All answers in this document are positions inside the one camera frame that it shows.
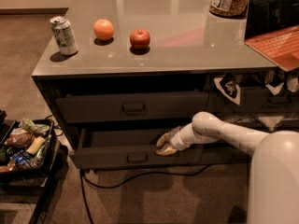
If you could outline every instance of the black basket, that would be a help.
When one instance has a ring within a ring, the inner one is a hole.
[[[42,163],[39,165],[38,168],[1,172],[0,173],[0,183],[7,183],[10,181],[21,180],[21,179],[25,180],[25,179],[30,179],[30,178],[46,177],[48,175],[53,158],[54,158],[54,147],[56,144],[56,134],[54,131],[54,122],[51,119],[37,119],[37,120],[33,120],[33,123],[48,125],[50,127],[45,136],[46,140],[48,138],[50,138],[50,145],[49,145],[49,148],[46,149],[46,154],[45,154],[44,160],[42,161]],[[19,126],[19,122],[16,122],[14,124],[14,126],[12,127],[12,129],[10,129],[10,131],[6,135],[6,137],[8,138],[11,131],[14,128],[18,128],[18,126]]]

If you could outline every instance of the concrete floor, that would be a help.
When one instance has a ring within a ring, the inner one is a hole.
[[[53,14],[0,15],[0,109],[7,119],[43,119],[50,115],[31,74],[51,39]],[[62,138],[62,144],[70,148]],[[98,185],[113,186],[147,171],[191,173],[198,167],[90,172]],[[58,184],[40,223],[89,223],[79,170],[71,160],[57,173]],[[244,223],[249,166],[213,165],[196,176],[143,175],[115,189],[83,182],[93,223]],[[0,205],[0,223],[26,223],[34,206]]]

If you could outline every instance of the countertop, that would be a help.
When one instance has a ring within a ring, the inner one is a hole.
[[[78,53],[65,57],[52,39],[33,77],[206,73],[275,67],[244,44],[246,18],[225,19],[208,11],[210,0],[75,0],[70,20]],[[93,25],[108,19],[113,42],[97,45]],[[130,51],[130,33],[150,33],[150,50]]]

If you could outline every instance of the soda can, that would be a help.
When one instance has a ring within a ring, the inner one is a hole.
[[[72,32],[71,22],[62,16],[50,19],[51,30],[59,51],[63,55],[73,55],[78,51],[77,43]]]

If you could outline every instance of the jar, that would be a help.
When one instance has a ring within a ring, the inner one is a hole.
[[[243,14],[248,0],[211,0],[209,11],[221,17],[235,17]]]

